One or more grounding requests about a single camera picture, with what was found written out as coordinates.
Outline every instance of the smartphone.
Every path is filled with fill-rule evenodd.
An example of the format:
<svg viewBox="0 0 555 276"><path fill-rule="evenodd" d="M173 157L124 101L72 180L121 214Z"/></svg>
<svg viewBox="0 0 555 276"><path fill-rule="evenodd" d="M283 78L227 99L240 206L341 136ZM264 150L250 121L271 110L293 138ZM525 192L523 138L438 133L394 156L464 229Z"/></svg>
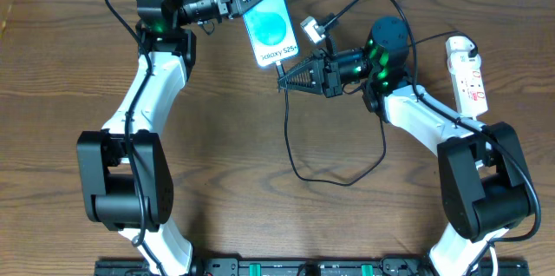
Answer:
<svg viewBox="0 0 555 276"><path fill-rule="evenodd" d="M297 37L285 0L263 0L243 15L260 67L298 54Z"/></svg>

